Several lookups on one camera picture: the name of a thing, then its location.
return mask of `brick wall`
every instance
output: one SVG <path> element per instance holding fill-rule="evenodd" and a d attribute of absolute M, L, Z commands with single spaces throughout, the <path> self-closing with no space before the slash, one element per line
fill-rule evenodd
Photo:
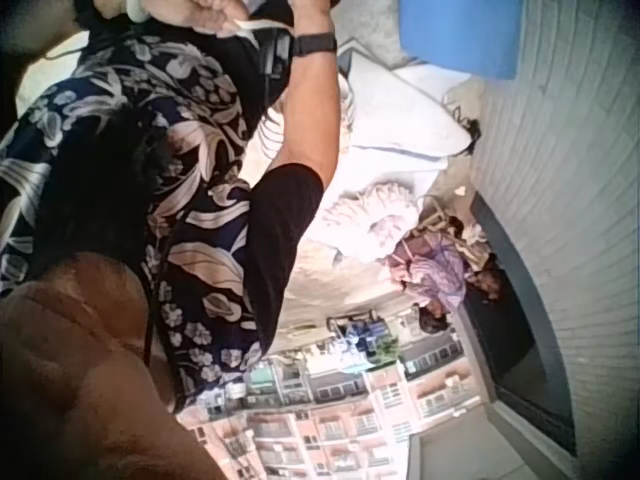
<path fill-rule="evenodd" d="M 632 1 L 525 4 L 518 77 L 487 82 L 472 181 L 547 309 L 584 476 L 606 478 L 638 435 L 638 16 Z"/>

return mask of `building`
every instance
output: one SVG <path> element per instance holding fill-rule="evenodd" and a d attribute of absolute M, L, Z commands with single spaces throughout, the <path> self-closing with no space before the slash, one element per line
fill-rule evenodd
<path fill-rule="evenodd" d="M 305 355 L 270 357 L 252 369 L 233 410 L 219 407 L 227 418 L 205 398 L 180 421 L 206 441 L 229 478 L 404 478 L 409 436 L 464 414 L 480 398 L 451 334 L 426 337 L 401 354 L 373 371 L 313 375 Z"/>

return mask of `watch strap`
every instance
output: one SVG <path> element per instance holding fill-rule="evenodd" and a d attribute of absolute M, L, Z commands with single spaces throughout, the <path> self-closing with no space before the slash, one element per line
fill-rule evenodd
<path fill-rule="evenodd" d="M 317 33 L 314 35 L 300 35 L 293 40 L 292 55 L 294 57 L 306 57 L 317 52 L 338 51 L 338 42 L 333 33 Z"/>

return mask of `floral shirt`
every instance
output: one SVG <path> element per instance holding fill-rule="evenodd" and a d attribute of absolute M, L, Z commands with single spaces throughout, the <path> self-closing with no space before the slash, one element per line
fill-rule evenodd
<path fill-rule="evenodd" d="M 180 408 L 242 375 L 268 349 L 295 247 L 315 214 L 322 186 L 310 171 L 276 169 L 251 192 L 238 178 L 248 140 L 242 106 L 220 64 L 188 43 L 154 36 L 125 40 L 83 59 L 0 145 L 0 295 L 28 277 L 39 200 L 52 172 L 69 157 L 73 139 L 99 135 L 123 105 L 155 112 L 153 126 L 165 132 L 172 147 L 148 209 L 139 270 L 157 300 L 153 321 Z M 221 181 L 212 183 L 220 172 Z M 307 196 L 300 203 L 304 208 L 281 194 L 289 188 L 285 184 L 298 185 L 290 191 Z M 274 209 L 282 215 L 270 221 Z M 270 235 L 279 242 L 273 254 L 257 254 L 258 245 L 273 244 Z"/>

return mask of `black sleeve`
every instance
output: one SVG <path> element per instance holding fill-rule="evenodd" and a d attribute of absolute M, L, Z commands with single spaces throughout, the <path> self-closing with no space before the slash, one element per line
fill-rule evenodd
<path fill-rule="evenodd" d="M 244 284 L 264 352 L 276 334 L 298 243 L 323 193 L 320 177 L 300 164 L 267 172 L 251 192 Z"/>

